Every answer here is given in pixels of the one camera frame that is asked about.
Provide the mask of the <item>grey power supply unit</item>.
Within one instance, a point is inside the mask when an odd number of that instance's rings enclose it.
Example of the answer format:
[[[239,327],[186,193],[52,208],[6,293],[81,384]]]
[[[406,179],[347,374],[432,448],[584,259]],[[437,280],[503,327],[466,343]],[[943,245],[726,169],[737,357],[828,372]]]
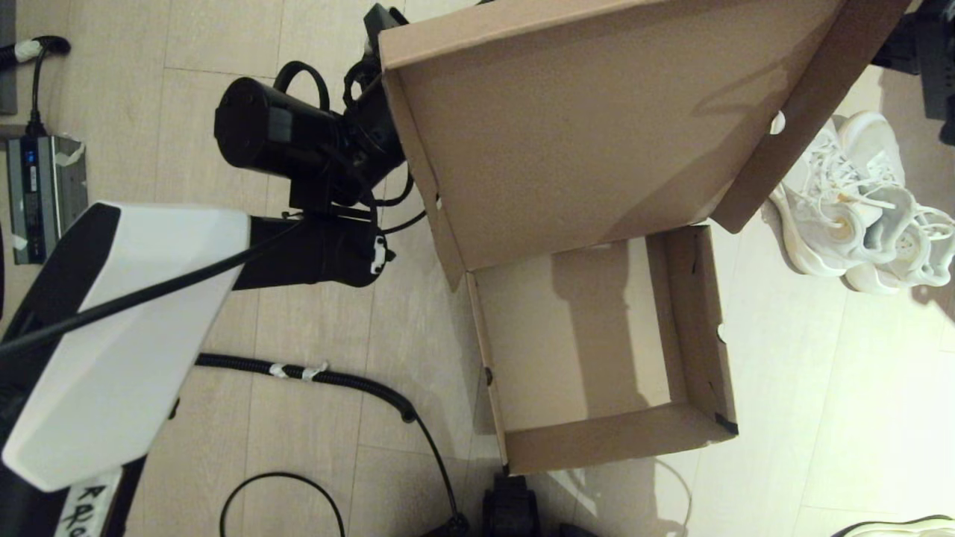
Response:
[[[67,136],[9,139],[13,261],[42,265],[89,206],[86,144]]]

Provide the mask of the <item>brown cardboard shoe box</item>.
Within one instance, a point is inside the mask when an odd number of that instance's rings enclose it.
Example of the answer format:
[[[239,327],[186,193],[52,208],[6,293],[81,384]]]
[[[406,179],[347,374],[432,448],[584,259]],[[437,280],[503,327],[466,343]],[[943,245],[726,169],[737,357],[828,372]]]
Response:
[[[912,0],[492,0],[383,82],[509,475],[738,436],[712,224],[747,224]]]

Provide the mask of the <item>white black-soled sneaker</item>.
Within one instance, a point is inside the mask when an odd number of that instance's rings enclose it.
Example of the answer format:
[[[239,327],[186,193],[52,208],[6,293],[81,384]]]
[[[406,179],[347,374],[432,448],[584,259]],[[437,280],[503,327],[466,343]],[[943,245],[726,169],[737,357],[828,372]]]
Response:
[[[860,522],[831,537],[955,537],[955,518],[931,515],[907,522]]]

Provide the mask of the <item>dark grey panel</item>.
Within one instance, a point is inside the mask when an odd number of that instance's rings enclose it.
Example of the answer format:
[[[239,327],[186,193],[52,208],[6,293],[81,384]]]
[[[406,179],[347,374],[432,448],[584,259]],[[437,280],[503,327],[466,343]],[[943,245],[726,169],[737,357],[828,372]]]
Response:
[[[17,113],[17,89],[13,68],[16,43],[16,0],[0,0],[0,115]]]

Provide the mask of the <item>white mesh sneaker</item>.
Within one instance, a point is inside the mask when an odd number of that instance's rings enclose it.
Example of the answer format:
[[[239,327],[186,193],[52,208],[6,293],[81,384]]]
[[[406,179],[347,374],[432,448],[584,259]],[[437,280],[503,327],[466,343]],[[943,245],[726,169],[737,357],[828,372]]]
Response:
[[[904,186],[877,180],[849,159],[828,119],[771,191],[783,241],[798,271],[842,277],[863,264],[883,264],[916,212]]]
[[[862,245],[871,259],[848,269],[847,283],[870,295],[948,285],[955,259],[955,219],[919,204],[907,189],[900,147],[888,120],[863,111],[846,119],[838,133],[845,155],[870,181],[860,193],[887,204],[879,214],[866,208]]]

